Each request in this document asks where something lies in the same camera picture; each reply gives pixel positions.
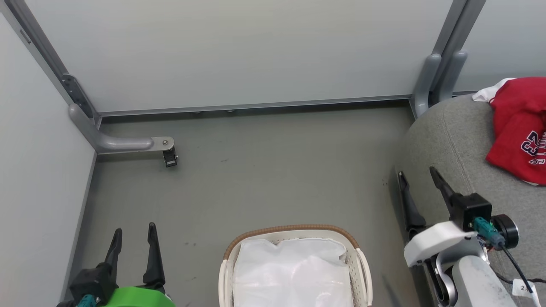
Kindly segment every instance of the white label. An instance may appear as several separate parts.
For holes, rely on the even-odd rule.
[[[531,289],[533,289],[533,292],[537,292],[537,289],[535,288],[535,284],[529,281],[529,286],[531,286]],[[512,295],[533,298],[533,294],[531,294],[527,290],[525,283],[523,283],[523,280],[521,279],[514,279],[514,284],[512,286]]]

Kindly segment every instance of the white cloth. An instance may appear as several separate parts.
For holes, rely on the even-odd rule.
[[[330,239],[243,241],[233,272],[235,307],[353,307],[347,250]]]
[[[472,95],[472,100],[491,102],[491,99],[495,98],[497,91],[506,83],[506,81],[510,81],[514,79],[515,78],[502,79],[499,83],[495,84],[494,86],[486,87],[482,90],[479,90],[474,95]]]

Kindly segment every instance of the white wall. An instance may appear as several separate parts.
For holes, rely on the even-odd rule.
[[[488,0],[464,45],[468,59],[455,91],[546,75],[545,13],[544,0]]]
[[[0,14],[0,305],[56,306],[94,150],[6,18],[14,22]]]
[[[450,0],[27,0],[98,112],[410,95]]]

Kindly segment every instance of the white laundry basket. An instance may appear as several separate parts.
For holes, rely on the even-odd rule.
[[[291,225],[260,229],[238,236],[225,251],[218,277],[218,299],[220,307],[233,307],[233,268],[241,242],[265,239],[274,244],[288,239],[323,238],[336,240],[347,249],[346,263],[349,266],[354,307],[372,305],[372,280],[366,257],[357,241],[345,230],[332,225]]]

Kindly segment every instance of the gray fabric chair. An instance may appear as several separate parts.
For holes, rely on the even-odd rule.
[[[429,166],[435,166],[454,190],[485,197],[493,204],[494,215],[506,214],[518,225],[520,241],[511,253],[526,277],[546,279],[546,188],[531,186],[485,160],[495,140],[492,117],[490,105],[474,102],[470,95],[436,104],[409,129],[395,169],[406,175],[428,225],[449,217]],[[490,259],[496,272],[509,279],[519,278],[503,252],[490,253]],[[546,285],[536,286],[542,304],[546,304]],[[534,306],[531,299],[514,301],[519,306]]]

